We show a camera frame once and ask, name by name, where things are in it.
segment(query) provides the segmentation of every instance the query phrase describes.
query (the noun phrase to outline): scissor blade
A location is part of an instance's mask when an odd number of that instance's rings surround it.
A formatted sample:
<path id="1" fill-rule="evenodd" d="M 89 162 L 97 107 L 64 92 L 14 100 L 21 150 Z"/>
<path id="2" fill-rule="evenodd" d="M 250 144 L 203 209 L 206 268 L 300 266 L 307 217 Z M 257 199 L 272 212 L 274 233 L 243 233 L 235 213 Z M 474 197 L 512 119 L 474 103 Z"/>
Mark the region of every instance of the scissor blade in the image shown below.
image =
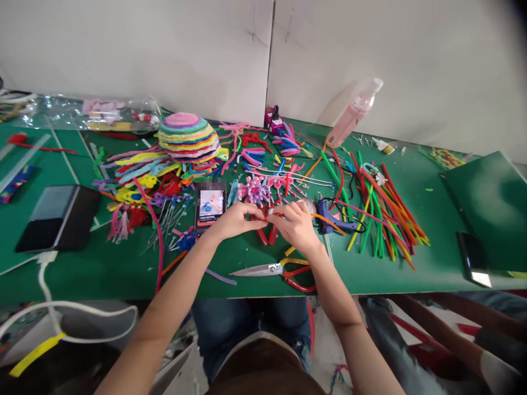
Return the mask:
<path id="1" fill-rule="evenodd" d="M 268 275 L 277 275 L 283 273 L 283 267 L 279 263 L 273 263 L 269 265 L 260 265 L 247 269 L 238 270 L 230 275 L 243 276 L 243 277 L 264 277 Z"/>

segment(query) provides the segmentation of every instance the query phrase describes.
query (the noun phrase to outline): smartphone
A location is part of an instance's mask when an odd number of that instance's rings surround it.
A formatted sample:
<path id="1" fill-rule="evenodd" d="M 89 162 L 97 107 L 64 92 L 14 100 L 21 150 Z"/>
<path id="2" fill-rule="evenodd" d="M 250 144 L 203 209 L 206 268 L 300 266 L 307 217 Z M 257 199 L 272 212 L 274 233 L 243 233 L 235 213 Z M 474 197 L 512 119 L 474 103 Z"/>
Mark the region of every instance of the smartphone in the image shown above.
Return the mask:
<path id="1" fill-rule="evenodd" d="M 456 235 L 467 278 L 473 283 L 492 288 L 489 266 L 481 241 L 465 232 L 457 232 Z"/>
<path id="2" fill-rule="evenodd" d="M 223 181 L 196 182 L 195 231 L 201 236 L 226 210 L 227 183 Z"/>

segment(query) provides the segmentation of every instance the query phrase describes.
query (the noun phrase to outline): pink bottle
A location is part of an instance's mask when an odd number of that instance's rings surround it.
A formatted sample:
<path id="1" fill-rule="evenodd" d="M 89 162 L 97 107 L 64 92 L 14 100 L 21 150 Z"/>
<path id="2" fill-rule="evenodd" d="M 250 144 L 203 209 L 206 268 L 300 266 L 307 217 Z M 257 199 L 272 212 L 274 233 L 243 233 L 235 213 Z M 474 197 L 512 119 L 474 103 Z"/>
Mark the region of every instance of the pink bottle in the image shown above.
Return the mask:
<path id="1" fill-rule="evenodd" d="M 353 132 L 357 124 L 369 113 L 373 106 L 375 94 L 382 88 L 383 84 L 383 80 L 374 78 L 369 87 L 359 93 L 357 98 L 346 107 L 337 124 L 326 137 L 328 146 L 338 148 L 342 145 L 346 137 Z"/>

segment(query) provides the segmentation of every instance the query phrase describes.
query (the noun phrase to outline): colorful striped hat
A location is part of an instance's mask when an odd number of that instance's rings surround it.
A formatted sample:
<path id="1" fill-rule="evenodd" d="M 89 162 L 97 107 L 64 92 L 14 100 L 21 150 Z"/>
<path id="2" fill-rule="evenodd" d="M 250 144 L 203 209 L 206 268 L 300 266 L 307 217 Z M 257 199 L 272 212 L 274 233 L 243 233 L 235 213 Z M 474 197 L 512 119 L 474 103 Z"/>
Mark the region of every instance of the colorful striped hat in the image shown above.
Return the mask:
<path id="1" fill-rule="evenodd" d="M 201 163 L 220 152 L 216 131 L 203 118 L 178 112 L 163 119 L 159 145 L 177 162 Z"/>

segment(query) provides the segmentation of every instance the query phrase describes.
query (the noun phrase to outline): small bottle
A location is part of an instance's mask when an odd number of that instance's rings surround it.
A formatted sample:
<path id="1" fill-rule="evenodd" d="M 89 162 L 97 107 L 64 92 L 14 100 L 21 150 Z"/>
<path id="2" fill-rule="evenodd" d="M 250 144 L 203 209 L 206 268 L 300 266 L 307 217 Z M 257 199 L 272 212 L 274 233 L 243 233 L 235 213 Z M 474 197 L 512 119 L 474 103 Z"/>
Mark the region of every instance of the small bottle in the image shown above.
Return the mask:
<path id="1" fill-rule="evenodd" d="M 337 124 L 326 137 L 326 143 L 331 148 L 340 147 L 357 124 L 369 113 L 373 106 L 375 94 L 382 88 L 383 84 L 383 80 L 374 78 L 369 87 L 359 93 L 357 98 L 346 107 Z"/>
<path id="2" fill-rule="evenodd" d="M 377 149 L 379 151 L 384 152 L 387 155 L 390 155 L 393 151 L 395 151 L 395 148 L 393 148 L 390 144 L 388 144 L 386 141 L 378 140 L 375 137 L 372 137 L 373 142 L 376 144 Z"/>

